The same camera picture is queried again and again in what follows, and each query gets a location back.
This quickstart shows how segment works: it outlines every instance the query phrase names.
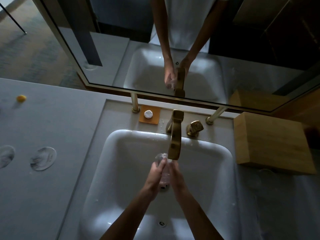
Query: carpet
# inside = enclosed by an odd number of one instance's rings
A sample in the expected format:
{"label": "carpet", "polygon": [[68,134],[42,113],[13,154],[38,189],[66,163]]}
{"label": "carpet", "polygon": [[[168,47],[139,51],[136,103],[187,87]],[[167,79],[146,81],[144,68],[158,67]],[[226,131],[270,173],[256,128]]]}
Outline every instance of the carpet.
{"label": "carpet", "polygon": [[0,77],[60,87],[86,88],[32,0],[0,21]]}

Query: sink basin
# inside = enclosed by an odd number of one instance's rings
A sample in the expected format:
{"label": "sink basin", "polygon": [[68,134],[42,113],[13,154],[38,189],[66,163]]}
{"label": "sink basin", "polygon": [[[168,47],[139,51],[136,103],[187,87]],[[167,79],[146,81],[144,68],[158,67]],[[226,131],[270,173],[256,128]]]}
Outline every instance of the sink basin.
{"label": "sink basin", "polygon": [[[165,134],[131,130],[108,136],[83,207],[84,239],[99,239],[118,218],[144,185],[155,156],[167,152],[169,141]],[[238,239],[234,162],[229,150],[183,137],[179,167],[188,189],[222,237]],[[134,239],[194,239],[170,186],[151,202]]]}
{"label": "sink basin", "polygon": [[[174,64],[180,63],[186,54],[186,51],[172,50]],[[191,64],[184,83],[186,98],[217,103],[227,102],[221,66],[218,60],[212,57],[209,58],[208,55],[206,58],[197,57]],[[164,76],[161,48],[154,46],[139,48],[132,56],[123,87],[173,96],[173,90],[165,86]]]}

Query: forearm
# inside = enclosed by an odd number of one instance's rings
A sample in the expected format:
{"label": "forearm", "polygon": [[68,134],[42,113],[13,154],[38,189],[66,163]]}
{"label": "forearm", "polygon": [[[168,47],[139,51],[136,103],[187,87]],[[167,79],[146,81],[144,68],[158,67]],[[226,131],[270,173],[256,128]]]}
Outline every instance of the forearm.
{"label": "forearm", "polygon": [[188,192],[184,192],[178,201],[195,240],[222,239],[221,235],[210,222],[199,203]]}
{"label": "forearm", "polygon": [[150,202],[150,194],[141,190],[100,240],[133,239]]}
{"label": "forearm", "polygon": [[216,30],[226,6],[227,1],[217,0],[214,3],[211,12],[204,20],[202,28],[200,29],[200,32],[187,55],[189,59],[194,60],[196,58],[202,47]]}
{"label": "forearm", "polygon": [[168,39],[168,15],[165,0],[151,0],[151,7],[163,57],[164,59],[171,59]]}

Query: mirror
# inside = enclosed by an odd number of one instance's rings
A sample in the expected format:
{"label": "mirror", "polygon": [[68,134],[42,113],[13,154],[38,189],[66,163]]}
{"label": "mirror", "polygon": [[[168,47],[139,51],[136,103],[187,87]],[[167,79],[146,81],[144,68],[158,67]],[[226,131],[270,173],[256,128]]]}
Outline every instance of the mirror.
{"label": "mirror", "polygon": [[320,84],[320,0],[40,1],[89,84],[267,112]]}

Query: faucet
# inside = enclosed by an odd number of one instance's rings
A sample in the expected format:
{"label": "faucet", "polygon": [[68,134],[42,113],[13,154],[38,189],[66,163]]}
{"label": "faucet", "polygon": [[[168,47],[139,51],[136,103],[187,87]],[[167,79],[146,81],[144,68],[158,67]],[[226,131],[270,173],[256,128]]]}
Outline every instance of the faucet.
{"label": "faucet", "polygon": [[204,128],[200,120],[196,120],[187,125],[186,134],[190,137],[198,137],[199,132],[203,129]]}
{"label": "faucet", "polygon": [[186,76],[186,70],[184,68],[178,68],[177,74],[177,84],[174,90],[174,96],[184,98],[186,96],[185,91],[183,90],[184,79]]}
{"label": "faucet", "polygon": [[184,112],[174,109],[172,116],[165,128],[168,134],[171,134],[171,142],[168,150],[168,159],[178,160],[181,150],[181,122],[183,121]]}

